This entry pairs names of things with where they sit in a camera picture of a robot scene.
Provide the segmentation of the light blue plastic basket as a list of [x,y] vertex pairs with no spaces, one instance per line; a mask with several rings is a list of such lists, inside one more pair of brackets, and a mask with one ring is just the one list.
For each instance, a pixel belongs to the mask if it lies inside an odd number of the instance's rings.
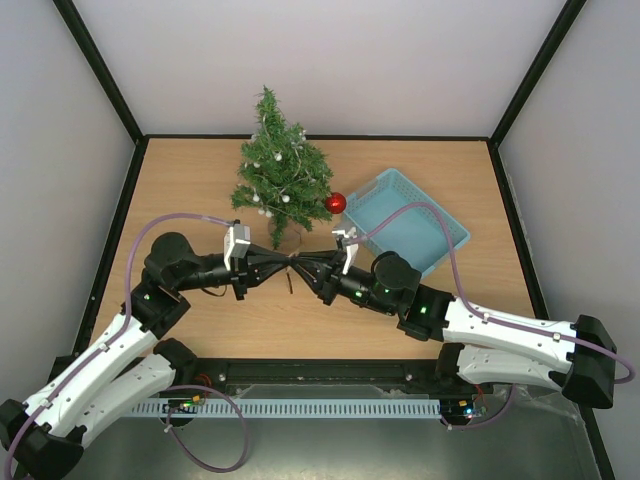
[[[347,197],[343,218],[360,234],[370,233],[397,210],[416,202],[433,206],[442,216],[456,249],[471,238],[470,232],[435,200],[399,170],[390,168]],[[394,251],[426,277],[448,258],[446,235],[433,211],[412,208],[391,221],[364,246],[378,256]]]

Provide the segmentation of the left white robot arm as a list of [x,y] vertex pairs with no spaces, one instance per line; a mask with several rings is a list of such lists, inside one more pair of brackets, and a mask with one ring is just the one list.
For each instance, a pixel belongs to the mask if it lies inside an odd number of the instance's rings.
[[102,333],[64,371],[27,400],[1,406],[8,461],[33,479],[62,479],[109,425],[140,401],[186,387],[196,355],[168,332],[187,313],[186,290],[232,286],[238,298],[290,263],[228,230],[221,254],[199,256],[186,237],[158,237],[140,283]]

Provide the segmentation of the red ball ornament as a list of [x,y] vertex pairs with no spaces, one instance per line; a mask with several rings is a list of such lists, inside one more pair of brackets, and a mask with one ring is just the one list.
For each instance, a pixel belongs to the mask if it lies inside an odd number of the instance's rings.
[[333,214],[341,214],[347,207],[346,197],[339,192],[332,192],[324,201],[326,210]]

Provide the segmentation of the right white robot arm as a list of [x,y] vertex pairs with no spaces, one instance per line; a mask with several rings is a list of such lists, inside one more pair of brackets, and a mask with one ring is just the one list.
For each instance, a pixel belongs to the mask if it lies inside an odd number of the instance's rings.
[[554,322],[491,310],[422,284],[395,252],[379,255],[368,270],[352,266],[343,251],[298,255],[291,266],[325,304],[343,296],[397,317],[398,329],[416,340],[455,351],[436,367],[447,391],[467,383],[536,385],[590,408],[613,405],[617,347],[595,317]]

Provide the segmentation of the wooden heart ornament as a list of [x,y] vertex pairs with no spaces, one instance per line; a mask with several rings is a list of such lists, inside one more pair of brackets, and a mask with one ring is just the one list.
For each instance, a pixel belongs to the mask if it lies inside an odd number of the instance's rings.
[[286,282],[287,282],[288,292],[289,292],[289,294],[293,295],[294,294],[294,289],[293,289],[293,282],[292,282],[291,268],[290,267],[286,268],[285,275],[286,275]]

